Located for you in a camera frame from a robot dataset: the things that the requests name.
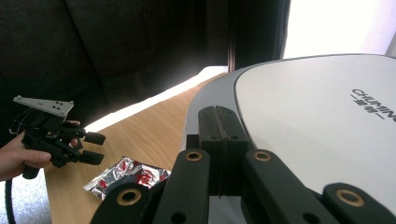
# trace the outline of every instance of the chuming logo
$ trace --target chuming logo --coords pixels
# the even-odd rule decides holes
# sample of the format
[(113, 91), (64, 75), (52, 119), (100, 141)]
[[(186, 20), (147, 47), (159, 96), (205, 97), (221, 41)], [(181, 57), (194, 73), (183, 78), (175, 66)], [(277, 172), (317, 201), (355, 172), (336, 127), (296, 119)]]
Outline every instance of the chuming logo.
[(377, 114), (381, 119), (393, 119), (396, 122), (396, 113), (386, 106), (383, 106), (379, 101), (370, 96), (364, 91), (353, 90), (354, 94), (351, 96), (355, 99), (355, 103), (363, 106), (368, 113)]

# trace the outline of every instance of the candy wrapper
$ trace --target candy wrapper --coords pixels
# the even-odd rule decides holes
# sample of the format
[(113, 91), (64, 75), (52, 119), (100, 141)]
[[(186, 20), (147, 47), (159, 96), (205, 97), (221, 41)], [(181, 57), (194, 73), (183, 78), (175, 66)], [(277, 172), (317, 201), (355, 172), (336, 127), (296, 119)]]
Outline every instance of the candy wrapper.
[(168, 178), (170, 174), (170, 171), (124, 157), (99, 174), (84, 186), (84, 189), (104, 200), (112, 189), (123, 183), (133, 182), (150, 189)]

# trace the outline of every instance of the wooden table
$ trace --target wooden table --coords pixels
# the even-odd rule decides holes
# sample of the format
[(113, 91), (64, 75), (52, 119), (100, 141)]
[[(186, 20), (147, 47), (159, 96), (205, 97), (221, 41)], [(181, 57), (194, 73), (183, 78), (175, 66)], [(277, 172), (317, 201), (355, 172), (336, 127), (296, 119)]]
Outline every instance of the wooden table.
[(122, 156), (172, 170), (190, 102), (214, 78), (103, 129), (99, 132), (106, 137), (102, 146), (84, 143), (84, 149), (105, 154), (100, 165), (69, 163), (62, 169), (46, 168), (52, 223), (89, 223), (101, 200), (83, 186)]

